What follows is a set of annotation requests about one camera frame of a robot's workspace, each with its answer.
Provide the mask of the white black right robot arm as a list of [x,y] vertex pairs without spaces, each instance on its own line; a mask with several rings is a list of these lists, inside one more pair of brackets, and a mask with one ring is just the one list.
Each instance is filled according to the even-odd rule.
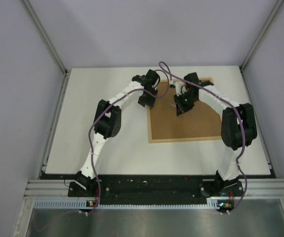
[[221,120],[221,139],[225,145],[221,164],[214,182],[200,184],[204,197],[228,195],[240,187],[240,158],[245,148],[257,137],[254,109],[250,103],[239,104],[221,93],[211,81],[202,81],[196,73],[187,74],[180,81],[171,81],[170,87],[176,90],[174,102],[177,116],[193,109],[196,102],[203,102],[212,108]]

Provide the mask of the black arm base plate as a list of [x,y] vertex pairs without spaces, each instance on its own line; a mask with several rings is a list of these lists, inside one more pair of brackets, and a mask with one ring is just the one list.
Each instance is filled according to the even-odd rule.
[[218,175],[107,175],[98,180],[77,173],[70,182],[69,197],[111,197],[125,194],[175,195],[190,192],[195,197],[240,197],[242,182],[238,178],[222,181]]

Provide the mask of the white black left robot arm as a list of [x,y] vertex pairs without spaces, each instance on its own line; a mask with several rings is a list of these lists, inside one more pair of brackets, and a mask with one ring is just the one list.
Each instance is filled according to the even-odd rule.
[[160,76],[157,72],[148,70],[146,75],[134,76],[117,95],[108,100],[99,101],[94,122],[88,132],[90,151],[75,179],[75,182],[79,185],[79,190],[84,195],[92,195],[96,186],[100,186],[95,166],[105,143],[119,133],[122,112],[134,101],[137,101],[143,107],[152,108],[156,99],[159,98],[157,95],[159,81]]

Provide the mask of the wooden picture frame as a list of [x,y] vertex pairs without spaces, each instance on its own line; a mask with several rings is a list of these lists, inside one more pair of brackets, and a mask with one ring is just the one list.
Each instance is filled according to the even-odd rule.
[[165,97],[156,99],[152,108],[147,108],[149,143],[211,141],[221,139],[221,119],[207,104],[197,101],[190,111],[177,116],[174,88],[167,89],[167,82],[158,85],[159,94]]

